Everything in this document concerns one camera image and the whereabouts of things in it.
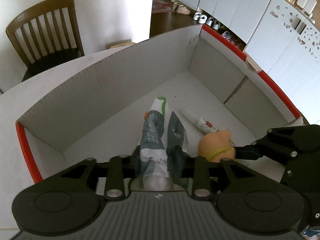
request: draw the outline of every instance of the wooden chair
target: wooden chair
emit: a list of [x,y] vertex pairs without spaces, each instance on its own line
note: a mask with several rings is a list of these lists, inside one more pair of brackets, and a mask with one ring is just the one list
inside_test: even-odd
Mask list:
[[[68,15],[71,23],[71,29],[75,40],[76,48],[72,48],[68,29],[63,15],[63,8],[68,9]],[[59,10],[61,25],[59,28],[59,17],[56,17],[55,10]],[[47,14],[51,13],[54,28],[50,27]],[[43,15],[45,24],[40,23],[40,17]],[[17,36],[17,30],[20,29],[22,37],[20,41]],[[19,14],[6,28],[6,33],[13,47],[19,54],[22,61],[26,64],[28,70],[22,81],[31,76],[37,75],[47,69],[59,64],[84,56],[78,23],[76,19],[76,10],[74,0],[45,0]],[[21,42],[24,40],[26,52]]]

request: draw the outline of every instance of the chair backrest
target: chair backrest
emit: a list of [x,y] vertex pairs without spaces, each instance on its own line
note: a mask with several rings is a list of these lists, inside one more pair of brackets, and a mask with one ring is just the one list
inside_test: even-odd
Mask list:
[[[71,45],[70,37],[68,34],[68,28],[65,21],[65,16],[62,10],[63,8],[68,9],[70,25],[71,25],[76,47],[79,49],[81,55],[84,56],[78,23],[76,19],[76,10],[75,10],[74,0],[45,0],[43,2],[40,2],[30,7],[29,9],[19,14],[6,28],[6,33],[9,40],[11,41],[13,47],[15,48],[15,50],[17,51],[17,53],[19,54],[23,62],[26,64],[26,66],[29,66],[31,64],[31,61],[28,58],[26,52],[29,52],[32,59],[36,61],[37,55],[39,55],[40,57],[44,57],[46,56],[45,52],[46,54],[50,54],[51,51],[52,52],[59,51],[60,50],[59,46],[61,49],[65,49],[63,46],[62,39],[65,40],[64,43],[67,44],[69,49],[71,49],[72,45]],[[61,22],[59,22],[59,25],[57,21],[57,19],[59,18],[55,14],[56,10],[58,10],[57,14],[58,13],[60,14]],[[49,20],[48,20],[48,16],[50,16],[50,14],[52,17],[53,28],[50,27]],[[43,20],[42,16],[44,18],[44,23],[41,24],[40,18],[41,20]],[[23,39],[21,39],[20,41],[17,36],[18,30],[21,30],[22,37],[23,37]],[[22,47],[22,40],[24,40],[26,45],[24,47],[27,47],[28,49],[26,50],[26,52]]]

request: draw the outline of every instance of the green strip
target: green strip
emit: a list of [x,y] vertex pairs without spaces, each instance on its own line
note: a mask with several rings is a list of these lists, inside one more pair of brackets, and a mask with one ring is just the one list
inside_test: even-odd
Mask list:
[[167,103],[167,99],[165,99],[164,97],[158,97],[157,99],[163,100],[163,103],[162,103],[162,106],[161,106],[161,110],[162,110],[162,115],[164,116],[164,113],[165,113],[165,104]]

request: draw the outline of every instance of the black chair seat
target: black chair seat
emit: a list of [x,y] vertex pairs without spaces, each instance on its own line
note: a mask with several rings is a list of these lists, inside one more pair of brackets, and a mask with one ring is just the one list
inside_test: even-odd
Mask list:
[[34,76],[79,57],[81,57],[81,53],[78,48],[62,49],[38,59],[36,62],[28,66],[28,70],[31,75]]

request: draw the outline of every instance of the dark wooden floor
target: dark wooden floor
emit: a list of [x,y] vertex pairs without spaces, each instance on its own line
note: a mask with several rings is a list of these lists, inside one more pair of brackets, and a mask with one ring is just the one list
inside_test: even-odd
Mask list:
[[179,28],[197,25],[192,15],[177,12],[151,14],[150,38]]

